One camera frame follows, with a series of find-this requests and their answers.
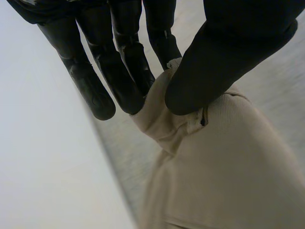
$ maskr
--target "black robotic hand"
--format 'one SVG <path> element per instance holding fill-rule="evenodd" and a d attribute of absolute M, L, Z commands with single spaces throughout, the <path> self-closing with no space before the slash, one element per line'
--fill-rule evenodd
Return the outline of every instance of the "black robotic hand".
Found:
<path fill-rule="evenodd" d="M 38 24 L 96 118 L 113 117 L 115 104 L 88 60 L 76 22 L 119 106 L 129 114 L 141 109 L 154 77 L 137 35 L 142 11 L 140 0 L 8 2 L 25 20 Z M 120 53 L 113 43 L 112 22 Z"/>

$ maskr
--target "white surface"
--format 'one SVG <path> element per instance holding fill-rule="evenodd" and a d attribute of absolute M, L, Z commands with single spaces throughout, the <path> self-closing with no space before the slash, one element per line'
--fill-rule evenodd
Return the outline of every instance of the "white surface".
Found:
<path fill-rule="evenodd" d="M 57 53 L 6 1 L 0 20 L 0 228 L 134 228 Z"/>

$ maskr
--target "beige cloth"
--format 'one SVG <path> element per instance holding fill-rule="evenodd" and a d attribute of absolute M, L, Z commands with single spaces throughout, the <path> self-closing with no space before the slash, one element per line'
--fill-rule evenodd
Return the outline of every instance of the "beige cloth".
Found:
<path fill-rule="evenodd" d="M 163 148 L 141 229 L 305 229 L 305 181 L 294 154 L 234 86 L 196 113 L 176 116 L 166 108 L 179 62 L 132 117 Z"/>

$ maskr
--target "black finger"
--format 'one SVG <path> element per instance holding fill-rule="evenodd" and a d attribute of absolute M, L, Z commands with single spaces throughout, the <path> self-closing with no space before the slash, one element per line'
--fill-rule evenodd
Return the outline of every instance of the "black finger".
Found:
<path fill-rule="evenodd" d="M 141 3 L 141 0 L 109 1 L 115 40 L 122 60 L 140 92 L 145 96 L 155 79 L 145 57 L 144 47 L 139 42 Z"/>
<path fill-rule="evenodd" d="M 281 36 L 251 40 L 223 34 L 206 22 L 168 86 L 167 107 L 176 115 L 206 107 L 236 80 L 282 48 L 296 28 L 294 21 Z"/>

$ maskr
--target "gray surface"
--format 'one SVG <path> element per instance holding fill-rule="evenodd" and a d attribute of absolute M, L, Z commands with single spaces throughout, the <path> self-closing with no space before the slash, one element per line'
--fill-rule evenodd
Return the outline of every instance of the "gray surface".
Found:
<path fill-rule="evenodd" d="M 158 76 L 161 66 L 154 54 L 141 17 L 140 41 L 152 72 Z M 178 0 L 172 28 L 182 53 L 205 21 L 202 0 Z M 260 108 L 292 147 L 305 172 L 305 14 L 298 18 L 296 36 L 278 53 L 268 58 L 237 83 Z M 108 151 L 114 170 L 135 215 L 153 160 L 159 147 L 141 134 L 117 106 L 113 119 L 95 120 L 96 128 Z"/>

